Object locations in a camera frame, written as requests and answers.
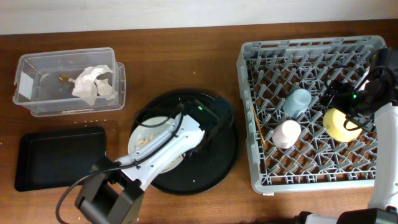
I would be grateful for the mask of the yellow bowl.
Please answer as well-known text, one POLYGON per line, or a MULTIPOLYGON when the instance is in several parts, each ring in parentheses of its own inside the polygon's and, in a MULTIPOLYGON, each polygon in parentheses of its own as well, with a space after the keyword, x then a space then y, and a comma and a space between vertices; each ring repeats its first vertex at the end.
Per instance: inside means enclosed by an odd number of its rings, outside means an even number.
POLYGON ((343 125, 346 121, 346 115, 336 108, 329 109, 323 117, 323 126, 326 128, 326 132, 334 139, 339 142, 350 142, 356 139, 362 129, 354 131, 348 131, 343 125))

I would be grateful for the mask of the wooden chopstick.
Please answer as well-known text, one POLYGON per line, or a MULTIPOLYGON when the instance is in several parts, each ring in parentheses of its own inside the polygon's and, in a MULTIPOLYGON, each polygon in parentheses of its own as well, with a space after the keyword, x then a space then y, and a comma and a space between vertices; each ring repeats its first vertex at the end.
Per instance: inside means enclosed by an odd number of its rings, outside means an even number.
POLYGON ((255 123, 256 123, 257 130, 259 131, 259 136, 260 136, 260 139, 261 139, 261 142, 262 142, 262 146, 264 147, 265 140, 264 140, 264 136, 262 135, 261 125, 259 123, 258 115, 256 113, 256 109, 255 109, 254 105, 252 105, 252 110, 253 110, 253 113, 254 113, 254 120, 255 120, 255 123))

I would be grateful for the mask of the blue cup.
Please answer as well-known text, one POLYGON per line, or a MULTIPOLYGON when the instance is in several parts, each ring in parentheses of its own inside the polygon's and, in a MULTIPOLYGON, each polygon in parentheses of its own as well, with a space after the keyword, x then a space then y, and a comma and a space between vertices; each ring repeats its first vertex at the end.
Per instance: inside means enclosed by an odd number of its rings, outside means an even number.
POLYGON ((308 109, 311 100, 312 96, 308 90, 297 89, 286 98, 282 109, 291 118, 297 118, 308 109))

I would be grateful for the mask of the grey dishwasher rack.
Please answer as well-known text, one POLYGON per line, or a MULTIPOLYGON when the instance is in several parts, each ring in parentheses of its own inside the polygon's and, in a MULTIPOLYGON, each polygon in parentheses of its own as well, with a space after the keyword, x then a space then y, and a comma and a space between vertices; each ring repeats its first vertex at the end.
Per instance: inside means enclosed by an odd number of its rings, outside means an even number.
POLYGON ((377 137, 372 124, 351 142, 331 138, 323 127, 326 108, 320 104, 323 77, 351 85, 355 72, 370 66, 375 51, 386 46, 378 35, 246 42, 236 62, 246 120, 246 148, 251 185, 263 195, 311 190, 372 187, 376 176, 377 137), (301 133, 282 149, 272 141, 274 129, 288 119, 282 106, 297 89, 312 96, 297 117, 301 133), (265 145, 254 120, 256 109, 265 145))

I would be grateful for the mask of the food scraps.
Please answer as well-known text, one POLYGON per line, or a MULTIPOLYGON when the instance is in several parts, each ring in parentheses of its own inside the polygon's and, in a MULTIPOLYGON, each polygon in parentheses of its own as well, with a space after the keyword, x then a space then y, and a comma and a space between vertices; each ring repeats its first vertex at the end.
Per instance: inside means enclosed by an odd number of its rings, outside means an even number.
POLYGON ((148 138, 141 139, 138 142, 137 148, 142 148, 157 137, 156 134, 151 134, 148 138))

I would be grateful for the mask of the pink cup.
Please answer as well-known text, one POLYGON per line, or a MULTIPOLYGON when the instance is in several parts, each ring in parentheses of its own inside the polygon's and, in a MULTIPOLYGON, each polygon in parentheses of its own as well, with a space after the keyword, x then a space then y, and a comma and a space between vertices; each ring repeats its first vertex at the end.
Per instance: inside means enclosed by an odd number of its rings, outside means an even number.
POLYGON ((273 143, 282 149, 292 147, 301 133, 301 127, 298 122, 294 120, 285 120, 274 129, 272 135, 273 143))

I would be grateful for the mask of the grey plate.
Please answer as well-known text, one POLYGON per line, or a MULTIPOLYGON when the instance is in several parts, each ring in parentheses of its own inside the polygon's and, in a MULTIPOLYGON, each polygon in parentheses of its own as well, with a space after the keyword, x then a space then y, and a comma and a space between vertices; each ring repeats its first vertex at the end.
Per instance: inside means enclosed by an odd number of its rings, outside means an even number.
MULTIPOLYGON (((145 125, 155 125, 160 123, 161 121, 165 120, 165 116, 156 116, 153 118, 149 118, 144 121, 145 125)), ((146 128, 143 126, 137 126, 136 128, 133 129, 132 134, 129 138, 128 142, 128 154, 134 154, 138 155, 138 152, 140 152, 141 148, 137 148, 138 142, 141 139, 148 138, 151 134, 156 134, 159 135, 161 132, 166 130, 171 124, 174 123, 174 119, 170 118, 168 121, 166 121, 165 124, 162 124, 161 126, 155 127, 155 128, 146 128)), ((162 172, 166 173, 171 171, 172 169, 176 168, 181 162, 183 161, 183 155, 179 155, 175 160, 173 160, 162 172)))

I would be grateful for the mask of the white tissue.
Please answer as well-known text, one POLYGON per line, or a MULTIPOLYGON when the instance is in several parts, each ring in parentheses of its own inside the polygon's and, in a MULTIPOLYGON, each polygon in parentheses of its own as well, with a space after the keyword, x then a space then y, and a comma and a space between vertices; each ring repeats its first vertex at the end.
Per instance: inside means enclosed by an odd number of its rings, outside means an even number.
POLYGON ((93 106, 97 96, 103 96, 106 100, 115 99, 118 93, 113 90, 108 79, 98 79, 105 73, 113 74, 113 71, 107 65, 97 65, 95 67, 86 67, 84 71, 75 79, 72 95, 84 98, 84 101, 93 106))

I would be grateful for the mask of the brown snack wrapper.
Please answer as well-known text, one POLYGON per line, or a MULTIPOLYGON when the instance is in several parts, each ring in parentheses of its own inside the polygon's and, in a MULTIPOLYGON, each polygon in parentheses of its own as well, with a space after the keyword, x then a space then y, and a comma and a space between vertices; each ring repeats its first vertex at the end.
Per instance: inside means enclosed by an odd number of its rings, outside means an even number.
POLYGON ((60 83, 66 83, 66 82, 75 83, 75 79, 72 79, 65 74, 61 74, 59 76, 59 80, 60 80, 60 83))

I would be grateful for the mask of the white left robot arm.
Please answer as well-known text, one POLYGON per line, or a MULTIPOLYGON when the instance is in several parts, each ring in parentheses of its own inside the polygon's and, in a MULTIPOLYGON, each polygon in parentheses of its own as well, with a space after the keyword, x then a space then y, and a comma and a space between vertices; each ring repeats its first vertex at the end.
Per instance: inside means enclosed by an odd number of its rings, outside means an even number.
POLYGON ((150 183, 179 156, 233 122, 233 108, 224 98, 208 105, 187 100, 176 110, 173 122, 138 152, 114 162, 105 157, 82 178, 75 206, 88 221, 135 223, 150 183))

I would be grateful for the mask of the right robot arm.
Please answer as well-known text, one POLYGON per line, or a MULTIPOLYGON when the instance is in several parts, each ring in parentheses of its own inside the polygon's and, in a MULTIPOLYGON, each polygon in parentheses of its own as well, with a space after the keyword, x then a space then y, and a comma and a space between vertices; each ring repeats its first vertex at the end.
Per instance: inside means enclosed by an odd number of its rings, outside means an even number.
POLYGON ((367 115, 377 132, 376 178, 373 194, 364 210, 342 213, 337 218, 301 212, 296 223, 397 223, 397 48, 376 51, 368 73, 357 87, 323 77, 323 106, 336 108, 350 122, 367 115))

